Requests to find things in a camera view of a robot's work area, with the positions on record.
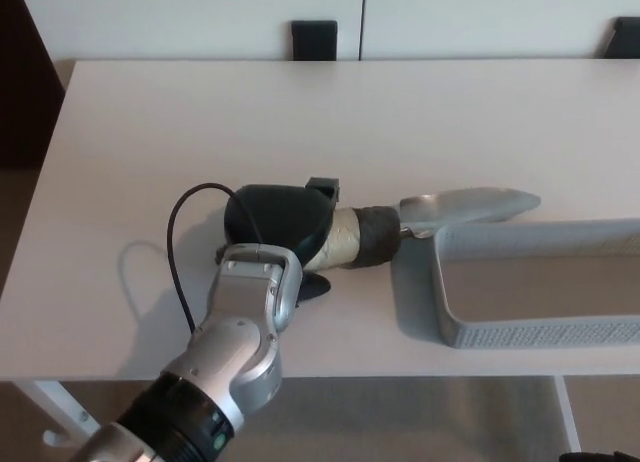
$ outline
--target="floor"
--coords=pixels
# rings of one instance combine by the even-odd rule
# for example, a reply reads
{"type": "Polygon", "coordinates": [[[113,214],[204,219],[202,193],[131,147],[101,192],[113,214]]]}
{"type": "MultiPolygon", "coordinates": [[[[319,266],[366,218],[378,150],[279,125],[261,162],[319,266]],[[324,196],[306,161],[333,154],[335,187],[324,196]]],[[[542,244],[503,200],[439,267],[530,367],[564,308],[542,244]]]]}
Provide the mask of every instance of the floor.
{"type": "MultiPolygon", "coordinates": [[[[36,180],[36,172],[0,172],[0,290],[36,180]]],[[[640,379],[578,377],[567,384],[584,450],[640,455],[640,379]]],[[[144,386],[67,384],[102,423],[144,386]]],[[[563,440],[550,394],[545,378],[287,380],[221,460],[554,460],[563,440]]],[[[41,443],[55,425],[10,384],[0,384],[0,407],[0,460],[71,456],[41,443]]]]}

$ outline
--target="beige tape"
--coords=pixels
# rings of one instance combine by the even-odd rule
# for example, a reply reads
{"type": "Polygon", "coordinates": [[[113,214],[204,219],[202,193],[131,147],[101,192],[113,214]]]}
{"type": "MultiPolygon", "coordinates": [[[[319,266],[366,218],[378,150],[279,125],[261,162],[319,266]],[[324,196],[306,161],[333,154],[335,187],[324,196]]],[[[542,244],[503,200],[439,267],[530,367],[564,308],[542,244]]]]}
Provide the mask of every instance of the beige tape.
{"type": "Polygon", "coordinates": [[[353,262],[360,250],[360,224],[353,209],[338,209],[333,213],[331,231],[316,256],[305,270],[318,271],[353,262]]]}

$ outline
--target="metal scoop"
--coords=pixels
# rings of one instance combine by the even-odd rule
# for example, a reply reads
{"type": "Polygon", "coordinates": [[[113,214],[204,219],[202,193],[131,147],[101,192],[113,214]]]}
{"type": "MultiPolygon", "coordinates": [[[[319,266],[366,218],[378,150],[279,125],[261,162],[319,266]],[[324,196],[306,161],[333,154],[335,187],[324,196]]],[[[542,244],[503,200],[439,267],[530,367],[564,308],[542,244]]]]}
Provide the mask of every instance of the metal scoop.
{"type": "Polygon", "coordinates": [[[535,209],[540,197],[515,189],[472,187],[402,199],[397,207],[403,238],[425,239],[440,227],[502,222],[535,209]]]}

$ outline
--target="scoop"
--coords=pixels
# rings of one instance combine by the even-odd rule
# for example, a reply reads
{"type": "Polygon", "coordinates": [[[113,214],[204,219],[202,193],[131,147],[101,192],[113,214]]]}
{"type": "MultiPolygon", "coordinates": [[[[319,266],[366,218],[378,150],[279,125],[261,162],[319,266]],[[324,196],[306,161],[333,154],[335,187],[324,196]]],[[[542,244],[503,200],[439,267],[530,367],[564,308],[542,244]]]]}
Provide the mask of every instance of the scoop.
{"type": "Polygon", "coordinates": [[[502,222],[540,205],[540,197],[516,189],[472,187],[402,199],[397,211],[403,238],[425,239],[440,227],[502,222]]]}
{"type": "Polygon", "coordinates": [[[450,224],[500,222],[539,205],[540,197],[520,190],[472,187],[408,197],[397,206],[337,209],[305,269],[379,265],[393,258],[402,238],[426,239],[450,224]]]}

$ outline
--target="table surface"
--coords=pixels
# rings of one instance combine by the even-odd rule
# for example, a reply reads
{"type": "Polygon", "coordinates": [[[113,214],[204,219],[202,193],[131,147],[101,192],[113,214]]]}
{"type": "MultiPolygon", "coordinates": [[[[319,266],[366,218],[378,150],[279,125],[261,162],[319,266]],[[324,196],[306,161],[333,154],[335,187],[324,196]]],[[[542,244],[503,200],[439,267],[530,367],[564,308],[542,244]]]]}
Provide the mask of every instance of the table surface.
{"type": "MultiPolygon", "coordinates": [[[[0,378],[149,379],[188,340],[164,248],[203,181],[338,177],[342,206],[469,186],[539,194],[525,220],[640,214],[640,63],[79,62],[0,302],[0,378]]],[[[203,316],[223,194],[176,253],[203,316]]],[[[640,372],[640,346],[457,351],[432,316],[429,241],[327,273],[282,335],[285,376],[640,372]]]]}

